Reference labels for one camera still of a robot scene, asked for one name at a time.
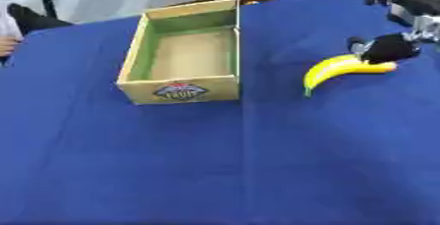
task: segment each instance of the open cardboard box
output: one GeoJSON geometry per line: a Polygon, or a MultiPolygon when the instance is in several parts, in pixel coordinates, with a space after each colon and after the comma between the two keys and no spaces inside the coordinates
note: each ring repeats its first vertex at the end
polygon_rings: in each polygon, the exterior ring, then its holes
{"type": "Polygon", "coordinates": [[[239,28],[238,0],[148,10],[117,85],[135,104],[237,99],[239,28]]]}

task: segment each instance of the yellow banana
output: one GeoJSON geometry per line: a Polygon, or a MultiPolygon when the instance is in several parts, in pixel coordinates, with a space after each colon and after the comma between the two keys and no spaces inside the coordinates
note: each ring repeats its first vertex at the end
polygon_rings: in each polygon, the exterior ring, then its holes
{"type": "Polygon", "coordinates": [[[397,63],[368,64],[357,55],[343,55],[326,59],[312,67],[304,76],[305,96],[323,82],[348,73],[387,73],[397,69],[397,63]]]}

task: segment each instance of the box label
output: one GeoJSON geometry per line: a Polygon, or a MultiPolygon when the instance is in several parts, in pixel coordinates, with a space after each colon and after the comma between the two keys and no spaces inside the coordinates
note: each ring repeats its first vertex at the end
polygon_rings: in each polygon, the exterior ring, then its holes
{"type": "Polygon", "coordinates": [[[186,83],[172,83],[159,88],[154,92],[155,95],[166,99],[188,101],[202,94],[207,93],[206,88],[186,83]]]}

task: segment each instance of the blue tablecloth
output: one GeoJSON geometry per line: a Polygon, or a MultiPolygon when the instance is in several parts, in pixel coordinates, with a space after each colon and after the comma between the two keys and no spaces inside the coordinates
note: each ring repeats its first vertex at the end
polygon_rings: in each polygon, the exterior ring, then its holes
{"type": "Polygon", "coordinates": [[[433,47],[303,97],[347,37],[404,30],[362,1],[243,7],[241,101],[133,106],[114,82],[137,18],[30,35],[0,71],[0,222],[440,222],[433,47]]]}

